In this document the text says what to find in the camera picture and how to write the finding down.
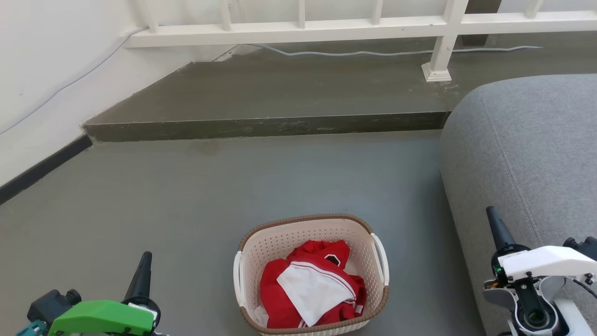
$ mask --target white fabric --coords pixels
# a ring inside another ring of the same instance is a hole
[[[307,326],[315,325],[342,301],[356,299],[346,280],[309,262],[291,262],[277,281]]]
[[[265,311],[265,308],[263,306],[258,306],[257,308],[255,308],[255,320],[255,322],[257,322],[258,325],[267,328],[267,321],[269,320],[269,315]]]

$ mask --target white railing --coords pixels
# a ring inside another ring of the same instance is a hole
[[[597,1],[589,11],[539,12],[543,0],[531,0],[524,13],[465,14],[468,0],[448,0],[441,16],[381,17],[383,0],[374,0],[370,19],[307,21],[305,0],[297,0],[296,22],[232,23],[228,0],[220,0],[220,25],[187,26],[159,26],[148,1],[138,4],[149,28],[131,36],[128,48],[437,36],[431,61],[422,65],[427,81],[451,80],[458,35],[597,30]]]

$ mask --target basket handle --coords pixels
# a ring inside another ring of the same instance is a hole
[[[377,254],[381,257],[381,265],[378,260],[377,266],[383,274],[383,284],[384,286],[388,286],[390,284],[390,267],[387,263],[386,250],[383,248],[383,244],[381,243],[381,240],[377,238],[376,234],[371,233],[371,237],[373,237],[373,241],[375,242]]]
[[[241,288],[241,256],[242,252],[238,251],[234,256],[234,268],[232,269],[232,277],[234,278],[234,294],[236,294],[236,302],[239,307],[245,306],[245,292]]]

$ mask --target railing base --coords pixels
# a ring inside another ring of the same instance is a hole
[[[431,70],[430,63],[421,65],[421,68],[423,68],[423,75],[425,75],[425,80],[427,82],[449,82],[452,80],[448,70],[433,71]]]

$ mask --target sofa seam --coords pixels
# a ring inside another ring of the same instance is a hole
[[[508,158],[506,156],[506,151],[504,150],[504,148],[501,144],[500,136],[497,134],[496,127],[495,127],[493,121],[491,120],[491,117],[489,116],[489,113],[487,111],[487,105],[485,104],[485,92],[481,91],[480,96],[481,96],[481,106],[482,106],[482,110],[483,110],[483,115],[485,117],[485,121],[487,122],[487,124],[489,126],[493,143],[496,146],[498,154],[500,155],[501,163],[502,163],[502,165],[504,165],[504,169],[506,169],[506,174],[508,175],[508,180],[510,180],[510,185],[512,186],[512,189],[516,195],[516,200],[518,201],[518,205],[520,206],[522,213],[524,214],[525,222],[527,222],[527,227],[533,232],[533,240],[535,241],[535,244],[537,244],[539,246],[543,246],[543,240],[541,239],[539,232],[537,230],[537,227],[533,221],[533,218],[531,217],[531,213],[528,210],[528,206],[527,206],[526,202],[524,202],[524,198],[522,196],[522,191],[520,189],[520,186],[518,185],[518,181],[516,180],[514,171],[512,170],[512,165],[510,164],[510,161],[508,160]]]

